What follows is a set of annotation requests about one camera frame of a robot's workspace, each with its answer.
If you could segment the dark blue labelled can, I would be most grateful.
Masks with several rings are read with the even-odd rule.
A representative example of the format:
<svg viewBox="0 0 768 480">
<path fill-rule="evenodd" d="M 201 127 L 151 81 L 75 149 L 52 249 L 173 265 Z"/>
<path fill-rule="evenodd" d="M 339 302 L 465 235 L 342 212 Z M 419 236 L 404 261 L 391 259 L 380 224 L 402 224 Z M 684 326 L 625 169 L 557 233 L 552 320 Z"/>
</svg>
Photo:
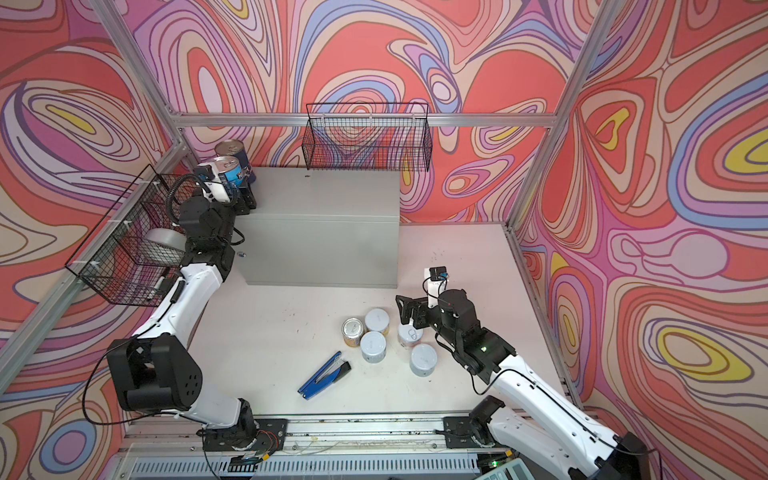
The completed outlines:
<svg viewBox="0 0 768 480">
<path fill-rule="evenodd" d="M 214 150 L 218 156 L 233 156 L 237 158 L 241 168 L 248 175 L 249 184 L 252 184 L 256 180 L 256 176 L 251 168 L 245 146 L 241 140 L 229 139 L 221 141 L 214 147 Z"/>
</svg>

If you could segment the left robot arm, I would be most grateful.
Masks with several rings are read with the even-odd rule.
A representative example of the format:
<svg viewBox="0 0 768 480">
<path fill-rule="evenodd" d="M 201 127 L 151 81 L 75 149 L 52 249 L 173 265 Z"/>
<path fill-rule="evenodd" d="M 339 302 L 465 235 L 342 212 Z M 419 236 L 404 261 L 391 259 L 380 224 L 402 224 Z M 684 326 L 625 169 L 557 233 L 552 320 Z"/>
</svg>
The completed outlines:
<svg viewBox="0 0 768 480">
<path fill-rule="evenodd" d="M 145 417 L 169 414 L 202 425 L 206 447 L 244 451 L 259 428 L 249 402 L 205 379 L 188 350 L 211 297 L 232 271 L 235 218 L 256 207 L 250 181 L 187 174 L 165 199 L 172 223 L 184 232 L 179 275 L 149 319 L 105 352 L 119 406 Z"/>
</svg>

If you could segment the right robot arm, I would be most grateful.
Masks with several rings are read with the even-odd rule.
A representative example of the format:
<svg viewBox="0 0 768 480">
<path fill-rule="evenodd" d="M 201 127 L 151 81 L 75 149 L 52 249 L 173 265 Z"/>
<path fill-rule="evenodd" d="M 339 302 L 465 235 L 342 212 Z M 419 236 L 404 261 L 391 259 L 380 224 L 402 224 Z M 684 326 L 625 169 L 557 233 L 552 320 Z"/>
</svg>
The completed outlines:
<svg viewBox="0 0 768 480">
<path fill-rule="evenodd" d="M 481 325 L 463 289 L 395 298 L 402 324 L 431 328 L 438 344 L 486 389 L 469 416 L 474 439 L 499 444 L 557 479 L 648 479 L 650 450 L 619 435 L 547 384 L 498 334 Z"/>
</svg>

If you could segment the light blue labelled can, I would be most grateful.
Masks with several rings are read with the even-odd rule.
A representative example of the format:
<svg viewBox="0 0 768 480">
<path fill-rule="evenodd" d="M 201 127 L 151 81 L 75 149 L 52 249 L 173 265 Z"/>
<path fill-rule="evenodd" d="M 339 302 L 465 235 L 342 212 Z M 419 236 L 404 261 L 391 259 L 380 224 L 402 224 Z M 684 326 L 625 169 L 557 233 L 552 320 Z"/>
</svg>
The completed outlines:
<svg viewBox="0 0 768 480">
<path fill-rule="evenodd" d="M 211 160 L 214 178 L 222 184 L 241 188 L 248 179 L 248 173 L 234 156 L 218 156 Z"/>
</svg>

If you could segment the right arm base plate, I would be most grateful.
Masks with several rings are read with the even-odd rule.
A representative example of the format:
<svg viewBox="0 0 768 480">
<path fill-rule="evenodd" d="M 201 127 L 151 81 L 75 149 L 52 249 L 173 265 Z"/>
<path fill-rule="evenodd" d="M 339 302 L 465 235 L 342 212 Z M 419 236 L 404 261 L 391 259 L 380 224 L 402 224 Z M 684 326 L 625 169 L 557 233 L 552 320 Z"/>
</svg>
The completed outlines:
<svg viewBox="0 0 768 480">
<path fill-rule="evenodd" d="M 435 433 L 444 438 L 449 449 L 502 448 L 492 437 L 488 426 L 469 415 L 446 416 L 442 422 L 442 427 Z"/>
</svg>

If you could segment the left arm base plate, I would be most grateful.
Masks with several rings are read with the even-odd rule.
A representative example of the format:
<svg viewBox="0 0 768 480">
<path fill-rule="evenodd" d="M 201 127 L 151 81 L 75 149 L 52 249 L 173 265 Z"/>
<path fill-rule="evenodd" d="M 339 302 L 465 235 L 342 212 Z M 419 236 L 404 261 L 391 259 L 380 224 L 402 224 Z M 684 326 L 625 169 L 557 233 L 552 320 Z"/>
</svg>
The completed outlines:
<svg viewBox="0 0 768 480">
<path fill-rule="evenodd" d="M 272 454 L 283 449 L 287 427 L 288 420 L 285 418 L 257 418 L 252 426 L 202 428 L 197 434 L 202 439 L 205 452 Z"/>
</svg>

